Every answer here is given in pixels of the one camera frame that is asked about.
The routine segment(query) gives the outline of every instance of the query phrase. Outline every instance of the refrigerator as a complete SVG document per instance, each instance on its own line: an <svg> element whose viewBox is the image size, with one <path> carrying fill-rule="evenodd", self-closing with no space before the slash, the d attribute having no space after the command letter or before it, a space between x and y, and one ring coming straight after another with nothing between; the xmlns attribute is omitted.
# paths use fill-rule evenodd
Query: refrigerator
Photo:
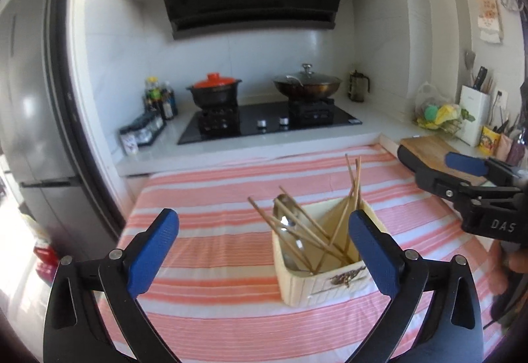
<svg viewBox="0 0 528 363"><path fill-rule="evenodd" d="M90 153L68 71L67 0L0 14L0 144L24 205L59 255L100 258L124 225Z"/></svg>

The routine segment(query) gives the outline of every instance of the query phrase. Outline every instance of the tablecloth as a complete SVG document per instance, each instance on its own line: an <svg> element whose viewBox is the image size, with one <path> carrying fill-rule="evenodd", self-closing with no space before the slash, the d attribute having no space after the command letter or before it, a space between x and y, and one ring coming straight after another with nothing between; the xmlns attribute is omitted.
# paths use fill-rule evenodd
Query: tablecloth
<svg viewBox="0 0 528 363"><path fill-rule="evenodd" d="M301 203L344 197L350 181L344 155L362 158L362 196L404 248L450 260L463 254L482 309L490 319L486 251L460 229L456 214L414 184L413 175L381 145L308 153L213 169L154 174L138 197L119 247L145 230L164 207L180 217L180 232L150 290L138 298L159 334L184 362L343 362L389 302L373 282L351 298L296 309L281 300L271 231L247 202L271 210L286 188ZM425 293L396 354L418 332L431 293ZM107 306L101 305L115 346L130 354ZM500 327L484 332L485 353Z"/></svg>

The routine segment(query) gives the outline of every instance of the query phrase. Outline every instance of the metal bolt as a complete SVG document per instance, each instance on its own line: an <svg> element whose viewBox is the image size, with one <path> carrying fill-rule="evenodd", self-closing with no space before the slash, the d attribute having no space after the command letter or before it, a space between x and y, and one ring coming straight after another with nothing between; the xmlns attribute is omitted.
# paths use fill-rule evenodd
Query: metal bolt
<svg viewBox="0 0 528 363"><path fill-rule="evenodd" d="M405 250L405 257L409 260L418 260L420 255L416 250Z"/></svg>
<svg viewBox="0 0 528 363"><path fill-rule="evenodd" d="M122 255L123 255L123 250L121 249L115 249L115 250L112 250L110 253L108 253L108 257L111 260L120 259Z"/></svg>
<svg viewBox="0 0 528 363"><path fill-rule="evenodd" d="M458 263L459 265L466 265L467 264L466 258L463 255L461 255L461 254L457 254L455 256L455 262Z"/></svg>
<svg viewBox="0 0 528 363"><path fill-rule="evenodd" d="M69 265L71 263L73 259L71 258L71 256L64 256L62 259L61 259L61 265Z"/></svg>

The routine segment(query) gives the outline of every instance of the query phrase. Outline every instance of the floor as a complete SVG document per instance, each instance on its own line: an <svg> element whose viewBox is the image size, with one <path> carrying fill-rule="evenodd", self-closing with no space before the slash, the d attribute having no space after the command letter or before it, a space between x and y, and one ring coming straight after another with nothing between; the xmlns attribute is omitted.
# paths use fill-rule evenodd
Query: floor
<svg viewBox="0 0 528 363"><path fill-rule="evenodd" d="M50 287L36 273L35 235L8 192L0 201L0 310L29 352L42 358Z"/></svg>

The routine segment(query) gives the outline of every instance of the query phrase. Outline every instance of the black glass cooktop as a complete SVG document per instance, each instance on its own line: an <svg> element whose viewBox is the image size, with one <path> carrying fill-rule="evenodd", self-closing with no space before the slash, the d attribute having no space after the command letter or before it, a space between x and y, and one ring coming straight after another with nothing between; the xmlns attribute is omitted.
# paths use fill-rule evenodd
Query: black glass cooktop
<svg viewBox="0 0 528 363"><path fill-rule="evenodd" d="M330 99L309 104L282 101L235 106L195 113L178 144L361 123Z"/></svg>

